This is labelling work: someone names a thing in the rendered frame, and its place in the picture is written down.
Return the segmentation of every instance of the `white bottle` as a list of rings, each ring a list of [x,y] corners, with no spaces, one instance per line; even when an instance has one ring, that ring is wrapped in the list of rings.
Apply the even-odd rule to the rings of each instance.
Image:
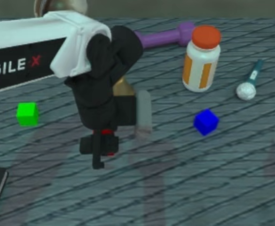
[[[212,85],[221,53],[220,31],[210,25],[196,27],[188,44],[182,82],[193,92],[204,92]]]

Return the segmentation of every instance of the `green cube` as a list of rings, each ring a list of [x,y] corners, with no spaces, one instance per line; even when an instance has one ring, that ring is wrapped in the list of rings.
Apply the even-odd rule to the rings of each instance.
[[[19,103],[16,118],[20,126],[37,126],[39,111],[35,102]]]

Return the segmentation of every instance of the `purple dumbbell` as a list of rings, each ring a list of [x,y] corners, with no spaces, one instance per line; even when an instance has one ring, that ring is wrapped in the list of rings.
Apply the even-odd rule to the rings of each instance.
[[[177,29],[155,34],[142,35],[139,32],[135,34],[141,40],[143,48],[159,47],[167,44],[178,43],[181,46],[187,46],[191,39],[195,25],[191,22],[179,24]]]

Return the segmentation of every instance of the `background wall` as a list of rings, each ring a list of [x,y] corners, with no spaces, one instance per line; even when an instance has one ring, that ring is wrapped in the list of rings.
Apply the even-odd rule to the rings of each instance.
[[[0,17],[33,16],[33,0],[0,0]],[[275,17],[275,0],[89,0],[90,16]]]

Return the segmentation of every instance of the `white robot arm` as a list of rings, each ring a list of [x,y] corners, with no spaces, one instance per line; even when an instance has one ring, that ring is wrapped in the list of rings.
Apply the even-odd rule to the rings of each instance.
[[[111,40],[107,25],[70,10],[0,21],[0,91],[91,71],[86,48],[96,34]]]

